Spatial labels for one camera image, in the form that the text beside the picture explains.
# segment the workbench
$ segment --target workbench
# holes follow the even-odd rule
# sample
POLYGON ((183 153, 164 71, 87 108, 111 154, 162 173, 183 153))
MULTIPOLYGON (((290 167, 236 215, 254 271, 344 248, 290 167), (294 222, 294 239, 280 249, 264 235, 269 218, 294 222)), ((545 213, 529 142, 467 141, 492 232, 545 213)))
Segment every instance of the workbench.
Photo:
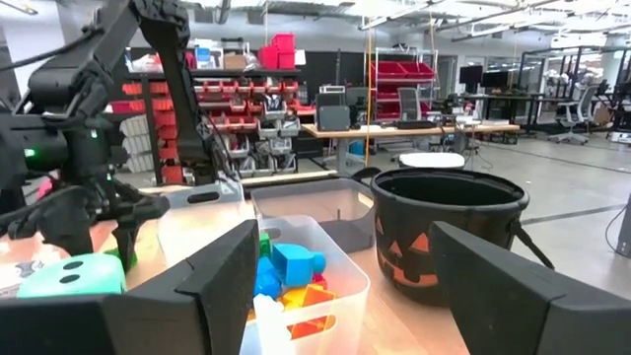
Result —
MULTIPOLYGON (((255 177, 245 179, 243 184, 247 188, 250 185, 325 178, 336 174, 337 172, 329 171, 292 176, 255 177)), ((151 188, 147 191, 168 192, 181 188, 187 187, 169 186, 151 188)), ((219 215, 199 214, 192 210, 185 215, 186 222, 204 226, 221 223, 219 220, 222 217, 219 215)), ((158 242, 158 222, 149 221, 140 229, 136 242, 138 263, 127 275, 129 289, 142 284, 167 268, 164 253, 158 242)), ((115 248, 114 237, 110 234, 114 227, 114 222, 102 222, 92 229, 96 250, 115 248)), ((174 236, 181 239, 182 243, 187 243, 182 237, 181 235, 174 236)), ((0 248, 4 251, 0 256, 1 263, 31 260, 53 249, 50 245, 44 245, 41 237, 19 241, 8 241, 8 238, 4 237, 0 239, 0 248)), ((350 256, 371 280, 358 355, 468 354, 449 309, 418 305, 402 296, 380 272, 374 248, 354 252, 350 256)))
POLYGON ((382 128, 377 125, 362 126, 361 129, 335 132, 320 132, 314 124, 303 124, 303 130, 309 132, 313 137, 319 139, 337 139, 336 167, 339 172, 346 171, 346 161, 348 145, 353 140, 366 138, 386 138, 386 137, 420 137, 432 135, 444 135, 454 133, 492 133, 519 131, 520 127, 514 124, 480 124, 476 126, 466 126, 463 128, 443 127, 425 129, 397 129, 394 127, 382 128))

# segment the black plastic bucket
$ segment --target black plastic bucket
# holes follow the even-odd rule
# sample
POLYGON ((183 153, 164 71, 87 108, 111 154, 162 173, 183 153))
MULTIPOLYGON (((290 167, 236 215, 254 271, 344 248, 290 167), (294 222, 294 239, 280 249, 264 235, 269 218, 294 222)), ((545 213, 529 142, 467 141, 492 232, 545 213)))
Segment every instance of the black plastic bucket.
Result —
POLYGON ((371 190, 380 269, 401 293, 417 302, 445 301, 429 254, 427 233, 432 222, 450 223, 505 249, 515 235, 531 244, 519 222, 529 196, 503 178, 406 168, 379 173, 371 190))

